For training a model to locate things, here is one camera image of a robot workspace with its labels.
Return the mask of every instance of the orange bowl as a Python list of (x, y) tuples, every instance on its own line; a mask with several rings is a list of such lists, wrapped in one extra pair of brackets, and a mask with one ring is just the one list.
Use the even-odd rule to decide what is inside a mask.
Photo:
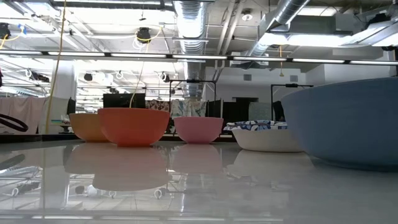
[(138, 108), (98, 110), (106, 138), (121, 147), (149, 146), (164, 134), (170, 113)]
[(107, 142), (101, 131), (98, 114), (70, 114), (70, 124), (75, 134), (87, 142)]

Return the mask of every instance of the glossy table surface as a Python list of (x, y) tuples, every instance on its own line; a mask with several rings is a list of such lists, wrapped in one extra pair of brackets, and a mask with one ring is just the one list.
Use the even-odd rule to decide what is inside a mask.
[(0, 223), (397, 223), (398, 174), (236, 143), (0, 144)]

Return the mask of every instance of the white wall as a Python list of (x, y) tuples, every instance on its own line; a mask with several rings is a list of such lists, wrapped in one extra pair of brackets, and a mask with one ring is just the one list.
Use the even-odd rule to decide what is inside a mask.
[[(274, 87), (274, 101), (280, 100), (283, 96), (301, 90), (301, 88)], [(217, 85), (217, 100), (223, 99), (225, 102), (233, 102), (235, 97), (259, 98), (261, 103), (271, 102), (271, 86), (238, 86), (238, 85)], [(214, 100), (214, 93), (205, 87), (203, 100)]]
[[(378, 60), (390, 60), (390, 57), (390, 52), (384, 52), (384, 56)], [(396, 68), (394, 66), (325, 64), (307, 72), (305, 79), (309, 85), (323, 85), (368, 78), (391, 77), (395, 73)]]
[[(270, 71), (269, 69), (224, 68), (217, 83), (217, 100), (232, 102), (236, 97), (259, 98), (259, 102), (271, 102), (271, 84), (291, 83), (290, 76), (298, 76), (298, 84), (305, 84), (305, 73), (300, 69), (283, 69), (283, 77), (280, 76), (280, 69)], [(214, 68), (206, 67), (206, 79), (213, 78)], [(252, 81), (244, 81), (243, 75), (251, 74)], [(280, 88), (274, 94), (274, 101), (280, 100), (284, 95), (297, 91), (299, 88)], [(214, 93), (207, 86), (203, 89), (202, 100), (214, 100)]]

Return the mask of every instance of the black frame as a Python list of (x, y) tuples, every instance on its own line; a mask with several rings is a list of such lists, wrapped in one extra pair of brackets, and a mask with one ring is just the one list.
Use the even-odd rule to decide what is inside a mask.
[(284, 86), (286, 88), (298, 88), (298, 87), (313, 87), (313, 85), (299, 85), (296, 83), (292, 83), (292, 84), (272, 84), (271, 85), (271, 121), (274, 120), (274, 106), (273, 106), (273, 102), (274, 102), (274, 86)]

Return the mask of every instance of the blue bowl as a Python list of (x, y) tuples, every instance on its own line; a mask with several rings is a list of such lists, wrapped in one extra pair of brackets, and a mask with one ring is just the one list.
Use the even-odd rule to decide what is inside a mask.
[(398, 166), (398, 78), (300, 90), (282, 105), (307, 153), (350, 168)]

